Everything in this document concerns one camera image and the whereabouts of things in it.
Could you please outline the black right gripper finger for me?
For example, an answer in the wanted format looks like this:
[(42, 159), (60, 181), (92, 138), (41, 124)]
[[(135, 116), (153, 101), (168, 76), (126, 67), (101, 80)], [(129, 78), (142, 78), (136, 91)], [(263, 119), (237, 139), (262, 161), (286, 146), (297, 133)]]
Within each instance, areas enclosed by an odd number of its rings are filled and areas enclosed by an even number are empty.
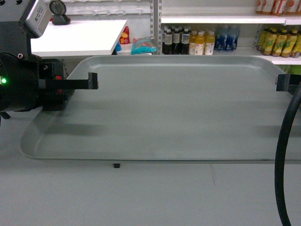
[(279, 74), (276, 81), (276, 91), (295, 92), (301, 82), (298, 74)]

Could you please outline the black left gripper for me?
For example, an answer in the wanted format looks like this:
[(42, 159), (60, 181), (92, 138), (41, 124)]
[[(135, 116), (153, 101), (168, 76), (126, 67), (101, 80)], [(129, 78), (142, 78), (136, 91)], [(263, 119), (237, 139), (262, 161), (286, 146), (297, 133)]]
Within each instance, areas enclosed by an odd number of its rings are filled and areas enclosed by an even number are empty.
[(60, 111), (75, 89), (98, 89), (98, 74), (86, 80), (67, 80), (63, 62), (34, 56), (30, 61), (8, 53), (0, 55), (0, 110), (28, 112), (39, 106)]

